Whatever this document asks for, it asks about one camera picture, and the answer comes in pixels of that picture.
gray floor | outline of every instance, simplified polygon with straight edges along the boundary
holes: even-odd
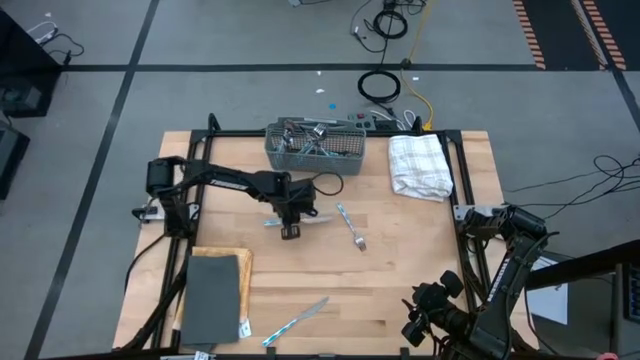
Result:
[[[350,17],[361,3],[335,0],[292,9],[286,0],[161,0],[141,63],[377,62],[378,55],[365,52],[348,34]],[[0,0],[0,5],[25,28],[48,19],[50,12],[61,31],[87,48],[74,64],[126,64],[149,0]],[[371,18],[376,9],[371,6],[364,14]],[[410,18],[414,33],[418,21]],[[439,1],[426,29],[416,62],[532,64],[510,0]],[[370,38],[371,47],[381,45]],[[388,62],[405,57],[412,40],[391,42]],[[110,349],[138,234],[129,211],[146,198],[145,163],[157,155],[163,132],[204,127],[209,112],[224,129],[261,128],[283,115],[343,117],[373,108],[357,92],[361,74],[137,73],[41,357]],[[628,163],[640,153],[640,133],[609,73],[408,75],[432,101],[436,128],[489,131],[504,189],[592,171],[591,161],[599,154]],[[625,76],[640,93],[640,74]],[[122,73],[65,73],[46,118],[15,120],[32,143],[0,209],[0,286],[10,289],[0,296],[3,359],[24,357],[122,78]],[[427,114],[404,93],[394,106]],[[567,201],[598,176],[505,192],[505,198],[516,204]],[[626,192],[566,209],[549,220],[551,229],[561,231],[549,249],[578,256],[637,238],[638,204],[640,192]],[[542,215],[553,210],[531,209]],[[585,296],[606,294],[602,285],[573,286],[570,330],[540,324],[543,335],[573,349],[605,350],[606,306],[597,316],[593,309],[608,297]]]

silver fork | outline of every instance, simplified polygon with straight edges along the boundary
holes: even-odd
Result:
[[[342,206],[342,203],[337,203],[336,207],[338,207],[338,211],[340,211],[340,214],[342,214],[344,221],[346,221],[347,225],[349,225],[349,229],[351,229],[351,232],[353,233],[353,242],[356,244],[358,249],[360,249],[360,251],[367,250],[367,244],[364,242],[364,237],[360,236],[356,232],[356,229],[353,227],[351,219],[349,218],[347,211],[344,209],[344,206]]]

dish towel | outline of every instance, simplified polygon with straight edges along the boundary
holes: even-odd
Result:
[[[396,194],[440,202],[451,195],[453,182],[436,135],[392,137],[389,164]]]

yellow cable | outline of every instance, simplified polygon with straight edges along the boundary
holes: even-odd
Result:
[[[413,46],[411,47],[411,52],[409,53],[410,62],[413,62],[413,53],[416,51],[416,48],[418,47],[418,42],[420,42],[420,36],[422,35],[422,29],[424,28],[424,25],[427,23],[427,18],[429,17],[429,14],[431,14],[431,5],[433,4],[434,1],[436,0],[427,0],[427,6],[425,7],[422,13],[422,19],[420,20],[420,27],[418,27],[418,33],[416,34],[416,39],[413,41]],[[407,82],[407,80],[404,78],[404,70],[400,70],[400,77],[402,78],[402,82],[404,83],[404,86],[407,89],[409,89],[409,91],[411,91],[411,93],[415,97],[420,99],[429,108],[429,119],[424,125],[422,125],[422,129],[431,130],[433,126],[433,106],[431,105],[429,100],[427,100],[427,98],[420,95],[417,91],[415,91],[411,87],[411,85],[409,85],[409,82]]]

knife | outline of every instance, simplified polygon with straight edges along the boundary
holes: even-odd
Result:
[[[315,315],[320,309],[324,307],[324,305],[329,301],[329,297],[325,297],[322,300],[318,301],[315,305],[308,308],[302,314],[296,316],[293,320],[291,320],[287,325],[280,328],[280,330],[276,331],[273,335],[269,336],[265,341],[262,342],[262,346],[267,347],[271,345],[276,339],[280,337],[280,335],[287,332],[287,330],[291,329],[293,325],[295,325],[298,321],[308,319]]]

